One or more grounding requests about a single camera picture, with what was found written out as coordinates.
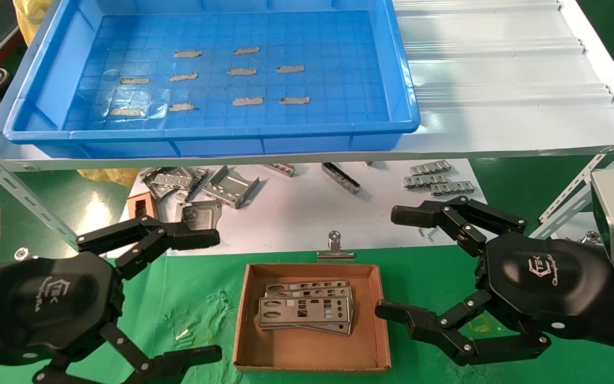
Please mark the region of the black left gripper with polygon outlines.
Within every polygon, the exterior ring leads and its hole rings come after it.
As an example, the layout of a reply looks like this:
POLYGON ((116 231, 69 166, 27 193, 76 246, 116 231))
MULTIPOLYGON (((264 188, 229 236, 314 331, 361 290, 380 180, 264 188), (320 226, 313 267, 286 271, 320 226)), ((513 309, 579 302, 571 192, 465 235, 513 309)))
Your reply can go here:
POLYGON ((221 360, 218 345, 149 359, 116 326, 124 302, 121 278, 133 279, 167 250, 219 245, 216 229, 192 230, 142 215, 79 235, 76 243, 91 253, 0 264, 0 365, 52 359, 33 383, 95 383, 66 370, 106 341, 133 367, 124 383, 181 383, 191 367, 221 360), (127 245, 115 269, 96 256, 127 245))

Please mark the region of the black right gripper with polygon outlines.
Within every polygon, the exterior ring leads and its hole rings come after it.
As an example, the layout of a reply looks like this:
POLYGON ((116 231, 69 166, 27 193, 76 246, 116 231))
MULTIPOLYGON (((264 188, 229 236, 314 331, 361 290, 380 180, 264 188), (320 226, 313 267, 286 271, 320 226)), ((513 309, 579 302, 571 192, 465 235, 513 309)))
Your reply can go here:
POLYGON ((445 313, 390 300, 379 300, 374 309, 456 365, 536 359, 551 346, 543 333, 614 347, 614 267, 603 247, 526 237, 524 219, 463 195, 395 206, 390 220, 440 228, 468 255, 482 255, 476 270, 481 290, 445 313), (488 241, 480 228, 501 236, 488 241), (485 310, 517 334, 471 340, 460 333, 485 310))

